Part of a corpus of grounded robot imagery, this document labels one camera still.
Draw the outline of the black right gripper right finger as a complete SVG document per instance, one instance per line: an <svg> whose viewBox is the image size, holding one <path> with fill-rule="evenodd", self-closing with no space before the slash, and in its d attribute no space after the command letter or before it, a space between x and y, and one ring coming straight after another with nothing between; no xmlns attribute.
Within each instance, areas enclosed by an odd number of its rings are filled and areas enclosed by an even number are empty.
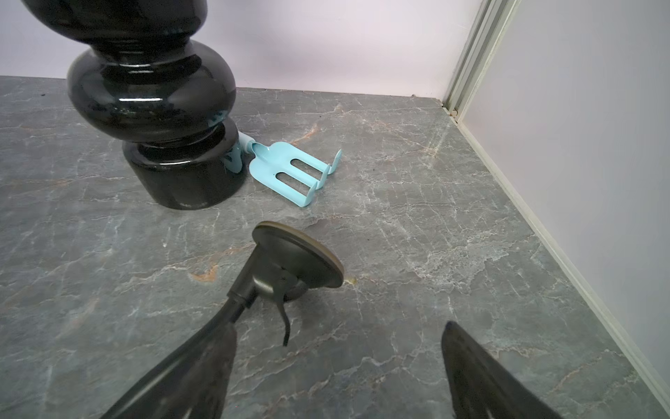
<svg viewBox="0 0 670 419"><path fill-rule="evenodd" d="M456 418L558 418L458 323L449 321L441 336Z"/></svg>

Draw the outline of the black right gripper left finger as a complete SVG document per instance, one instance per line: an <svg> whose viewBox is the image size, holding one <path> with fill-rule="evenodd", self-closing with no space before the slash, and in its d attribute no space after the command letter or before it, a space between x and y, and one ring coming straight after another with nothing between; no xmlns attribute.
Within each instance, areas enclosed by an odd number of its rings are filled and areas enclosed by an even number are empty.
<svg viewBox="0 0 670 419"><path fill-rule="evenodd" d="M105 418L221 418L237 353L237 331L206 326L127 391Z"/></svg>

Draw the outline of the black gooseneck suction mount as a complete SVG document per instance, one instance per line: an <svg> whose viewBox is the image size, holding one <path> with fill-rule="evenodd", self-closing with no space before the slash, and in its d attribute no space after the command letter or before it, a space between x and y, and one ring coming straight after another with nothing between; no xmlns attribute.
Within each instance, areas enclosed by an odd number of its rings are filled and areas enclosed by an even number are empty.
<svg viewBox="0 0 670 419"><path fill-rule="evenodd" d="M310 289L339 288L344 282L345 270L321 243L282 223L259 223L252 238L256 246L228 291L225 304L198 332L223 321L235 326L244 311L262 298L277 307L284 322L283 342L287 343L291 321L285 303L299 299Z"/></svg>

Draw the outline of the black glossy vase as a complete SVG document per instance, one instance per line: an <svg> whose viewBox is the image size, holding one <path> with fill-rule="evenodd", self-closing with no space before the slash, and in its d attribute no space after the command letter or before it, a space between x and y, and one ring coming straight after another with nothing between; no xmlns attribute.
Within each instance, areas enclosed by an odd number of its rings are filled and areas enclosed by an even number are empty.
<svg viewBox="0 0 670 419"><path fill-rule="evenodd" d="M246 174L230 113L237 86L227 62L195 34L204 1L29 1L59 35L87 45L67 93L93 127L120 140L149 195L194 211L233 196Z"/></svg>

